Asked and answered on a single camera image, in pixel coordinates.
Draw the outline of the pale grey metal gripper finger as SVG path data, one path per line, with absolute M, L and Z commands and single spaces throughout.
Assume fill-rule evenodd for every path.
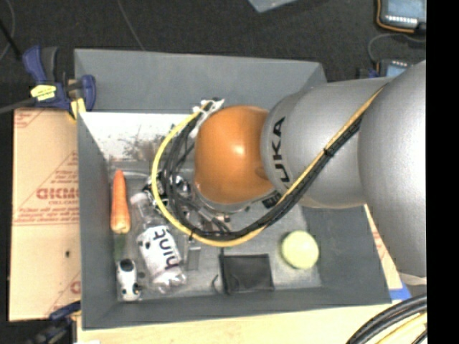
M 198 270 L 199 260 L 201 254 L 202 246 L 196 242 L 189 242 L 187 250 L 187 269 L 188 270 Z

